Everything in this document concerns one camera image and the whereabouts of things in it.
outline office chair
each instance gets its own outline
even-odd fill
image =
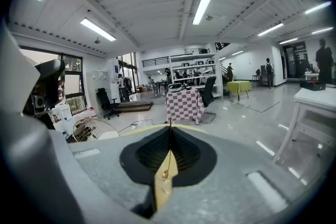
[[[110,116],[112,114],[116,114],[119,117],[119,114],[116,111],[114,111],[119,104],[118,103],[116,104],[116,98],[112,99],[113,104],[110,103],[110,100],[107,96],[105,88],[99,88],[98,89],[97,98],[98,98],[99,102],[101,103],[101,108],[105,111],[109,111],[109,113],[104,115],[104,119],[106,117],[108,117],[108,119],[110,119]]]
[[[199,91],[202,96],[202,100],[203,100],[205,107],[208,107],[209,104],[215,100],[214,96],[212,95],[212,88],[215,84],[215,81],[216,81],[216,77],[208,78],[206,81],[204,90]],[[215,117],[216,117],[216,113],[204,112],[200,118],[200,122],[212,123]]]

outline box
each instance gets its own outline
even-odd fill
[[[301,80],[300,87],[311,91],[322,91],[325,90],[326,85],[325,83],[321,83],[318,81],[315,84],[313,84],[311,80]]]

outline glossy floor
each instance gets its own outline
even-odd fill
[[[284,84],[267,89],[254,88],[240,95],[240,101],[234,95],[216,98],[206,108],[208,112],[217,114],[211,124],[194,121],[179,121],[179,124],[193,125],[199,129],[225,139],[236,141],[253,147],[272,160],[279,150],[290,124],[294,102],[293,96],[300,90],[297,84]],[[145,112],[124,113],[120,117],[112,117],[112,124],[120,134],[125,134],[132,128],[160,124],[166,121],[165,94],[156,95],[152,92],[138,93],[132,96],[136,100],[151,100],[154,106]],[[296,142],[290,141],[287,148],[277,161],[303,186],[308,186],[329,166],[334,157],[334,148],[321,144],[319,141],[298,135]]]

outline white table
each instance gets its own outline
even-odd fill
[[[274,163],[284,151],[290,138],[292,137],[293,141],[296,140],[298,132],[309,135],[326,145],[335,144],[336,88],[326,88],[322,91],[301,89],[293,100],[295,106],[292,120],[285,139],[274,156]]]
[[[306,76],[306,80],[312,80],[312,79],[319,79],[319,74],[312,73],[312,74],[304,74]]]

